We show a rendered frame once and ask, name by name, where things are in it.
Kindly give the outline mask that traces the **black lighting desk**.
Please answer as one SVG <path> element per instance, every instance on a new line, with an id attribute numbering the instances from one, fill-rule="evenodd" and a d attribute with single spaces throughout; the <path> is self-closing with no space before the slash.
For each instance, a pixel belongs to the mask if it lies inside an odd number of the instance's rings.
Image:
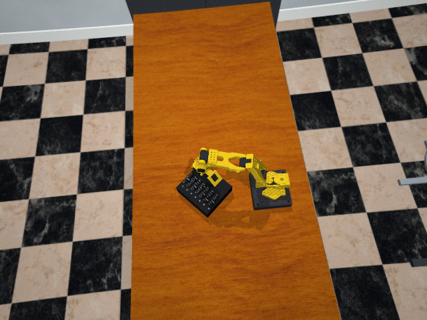
<path id="1" fill-rule="evenodd" d="M 209 217 L 230 194 L 232 186 L 222 179 L 214 187 L 207 177 L 206 173 L 201 176 L 193 170 L 176 189 L 206 217 Z"/>

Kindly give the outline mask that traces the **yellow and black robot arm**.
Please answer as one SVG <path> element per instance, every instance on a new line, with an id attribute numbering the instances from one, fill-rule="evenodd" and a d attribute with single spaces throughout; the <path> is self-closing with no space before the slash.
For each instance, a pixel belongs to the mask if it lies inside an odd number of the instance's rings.
<path id="1" fill-rule="evenodd" d="M 223 161 L 217 161 L 217 158 Z M 229 162 L 232 159 L 240 160 L 239 167 Z M 205 173 L 206 166 L 227 169 L 236 173 L 248 170 L 256 180 L 256 188 L 267 187 L 262 191 L 262 195 L 273 200 L 286 195 L 285 188 L 289 185 L 287 173 L 281 174 L 273 171 L 267 173 L 267 167 L 254 154 L 226 153 L 216 149 L 207 151 L 205 147 L 202 147 L 199 157 L 197 157 L 197 172 Z"/>

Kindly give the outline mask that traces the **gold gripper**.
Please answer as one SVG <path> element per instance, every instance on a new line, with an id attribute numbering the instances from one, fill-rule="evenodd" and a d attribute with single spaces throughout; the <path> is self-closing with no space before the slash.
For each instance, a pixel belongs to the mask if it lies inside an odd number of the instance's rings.
<path id="1" fill-rule="evenodd" d="M 191 168 L 193 168 L 193 170 L 198 174 L 198 175 L 203 175 L 204 173 L 198 173 L 197 172 L 197 159 L 195 159 L 194 160 L 194 163 L 193 163 L 193 165 L 191 166 Z M 222 180 L 222 177 L 219 175 L 219 173 L 216 171 L 216 170 L 214 170 L 214 171 L 212 171 L 211 169 L 210 169 L 210 167 L 208 167 L 208 166 L 206 166 L 206 170 L 205 170 L 205 173 L 208 175 L 208 179 L 209 179 L 209 181 L 212 183 L 212 185 L 215 187 L 221 180 Z"/>

